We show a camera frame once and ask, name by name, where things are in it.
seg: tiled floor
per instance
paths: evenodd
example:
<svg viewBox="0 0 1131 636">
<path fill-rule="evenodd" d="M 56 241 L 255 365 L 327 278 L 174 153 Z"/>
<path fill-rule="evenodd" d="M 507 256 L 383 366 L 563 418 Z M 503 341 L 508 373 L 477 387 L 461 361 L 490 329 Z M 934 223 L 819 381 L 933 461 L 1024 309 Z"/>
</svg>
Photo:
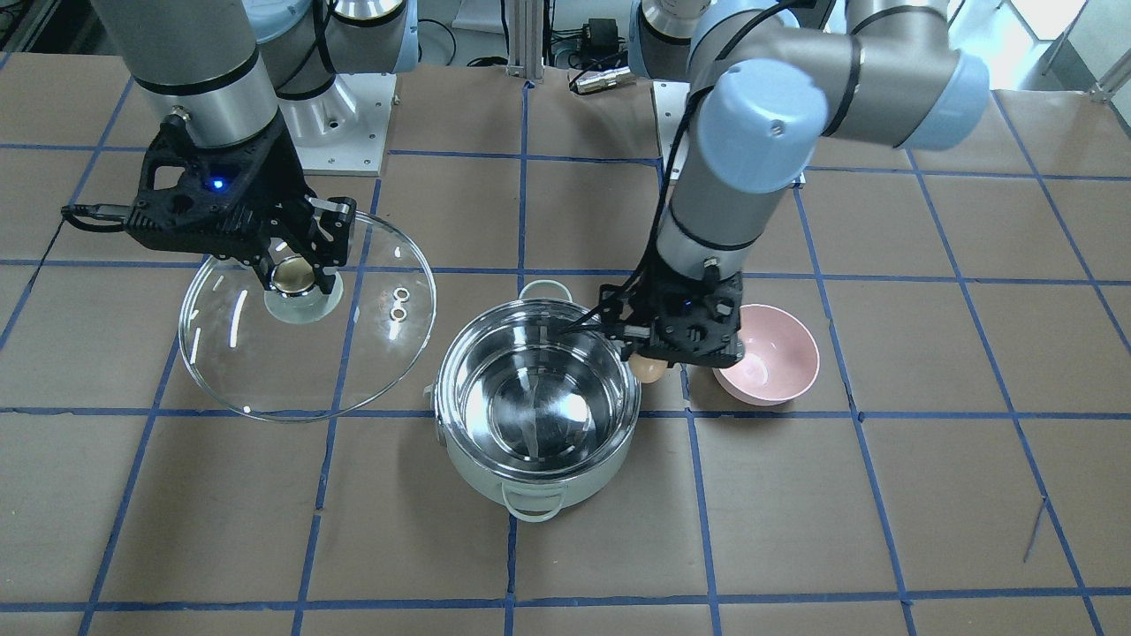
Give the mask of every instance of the tiled floor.
<svg viewBox="0 0 1131 636">
<path fill-rule="evenodd" d="M 55 235 L 62 203 L 129 199 L 155 128 L 130 88 L 113 59 L 0 61 L 0 634 L 1131 634 L 1131 140 L 1106 108 L 1000 93 L 941 154 L 822 140 L 745 291 L 813 330 L 813 389 L 756 409 L 674 369 L 613 482 L 527 525 L 460 480 L 423 389 L 524 281 L 588 303 L 632 266 L 647 85 L 404 77 L 380 187 L 311 183 L 420 242 L 432 342 L 301 426 L 184 373 L 195 259 Z"/>
</svg>

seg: pink bowl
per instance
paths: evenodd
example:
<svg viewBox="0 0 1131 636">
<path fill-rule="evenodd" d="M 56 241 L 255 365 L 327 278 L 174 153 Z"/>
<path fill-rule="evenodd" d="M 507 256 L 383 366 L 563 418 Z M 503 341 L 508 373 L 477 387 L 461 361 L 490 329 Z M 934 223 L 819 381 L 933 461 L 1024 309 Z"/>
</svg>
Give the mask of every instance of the pink bowl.
<svg viewBox="0 0 1131 636">
<path fill-rule="evenodd" d="M 791 313 L 768 304 L 743 304 L 739 337 L 743 359 L 715 369 L 727 393 L 746 404 L 772 406 L 809 390 L 817 381 L 821 354 L 813 334 Z"/>
</svg>

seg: pot handle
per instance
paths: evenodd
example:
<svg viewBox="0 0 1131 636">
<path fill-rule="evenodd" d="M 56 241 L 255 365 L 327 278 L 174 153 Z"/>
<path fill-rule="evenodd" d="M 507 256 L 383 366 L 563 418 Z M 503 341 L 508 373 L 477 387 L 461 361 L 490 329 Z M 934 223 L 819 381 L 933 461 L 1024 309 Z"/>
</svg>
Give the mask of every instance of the pot handle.
<svg viewBox="0 0 1131 636">
<path fill-rule="evenodd" d="M 507 492 L 508 492 L 508 485 L 506 483 L 503 483 L 502 484 L 502 505 L 507 507 L 507 510 L 510 512 L 510 514 L 513 515 L 516 519 L 524 521 L 524 522 L 527 522 L 527 523 L 542 523 L 542 522 L 547 522 L 547 521 L 554 518 L 555 516 L 558 516 L 558 513 L 561 512 L 562 505 L 566 502 L 566 489 L 564 488 L 561 489 L 561 490 L 558 490 L 555 492 L 552 492 L 550 495 L 545 495 L 545 496 L 544 496 L 543 492 L 523 492 L 521 490 L 512 490 L 511 493 L 513 493 L 513 495 L 526 495 L 526 496 L 532 496 L 532 497 L 543 497 L 545 499 L 554 499 L 554 498 L 558 499 L 558 502 L 554 504 L 553 508 L 546 510 L 545 513 L 541 513 L 541 514 L 537 514 L 537 515 L 530 515 L 530 514 L 527 514 L 527 513 L 521 513 L 517 508 L 515 508 L 515 506 L 511 505 L 510 499 L 507 497 Z"/>
<path fill-rule="evenodd" d="M 567 301 L 573 302 L 573 294 L 569 292 L 569 287 L 559 283 L 558 281 L 552 281 L 550 278 L 538 278 L 537 281 L 530 281 L 529 283 L 527 283 L 526 286 L 523 287 L 523 291 L 518 292 L 518 300 L 526 300 L 527 292 L 529 292 L 532 289 L 538 285 L 550 285 L 552 287 L 558 287 L 558 290 L 560 290 L 563 294 L 566 294 Z M 538 296 L 538 298 L 549 298 L 549 296 Z"/>
</svg>

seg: white wall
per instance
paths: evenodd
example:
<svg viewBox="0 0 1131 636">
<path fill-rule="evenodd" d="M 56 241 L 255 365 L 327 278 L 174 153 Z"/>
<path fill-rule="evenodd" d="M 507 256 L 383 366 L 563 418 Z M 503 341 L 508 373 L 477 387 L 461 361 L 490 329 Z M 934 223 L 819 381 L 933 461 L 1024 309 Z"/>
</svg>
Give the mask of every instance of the white wall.
<svg viewBox="0 0 1131 636">
<path fill-rule="evenodd" d="M 1103 76 L 1131 48 L 1131 1 L 1089 0 L 1069 42 L 1088 70 L 1097 78 Z M 1113 103 L 1131 120 L 1131 85 L 1124 86 Z"/>
</svg>

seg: glass lid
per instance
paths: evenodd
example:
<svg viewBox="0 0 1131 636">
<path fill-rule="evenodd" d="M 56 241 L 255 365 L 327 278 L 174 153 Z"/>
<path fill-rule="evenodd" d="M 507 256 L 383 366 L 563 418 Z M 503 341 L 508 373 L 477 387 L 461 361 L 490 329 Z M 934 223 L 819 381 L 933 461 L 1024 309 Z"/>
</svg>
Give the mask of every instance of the glass lid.
<svg viewBox="0 0 1131 636">
<path fill-rule="evenodd" d="M 412 369 L 432 333 L 435 286 L 396 227 L 357 213 L 351 261 L 334 290 L 275 240 L 264 291 L 234 260 L 209 258 L 181 306 L 181 356 L 224 406 L 257 420 L 310 422 L 369 404 Z"/>
</svg>

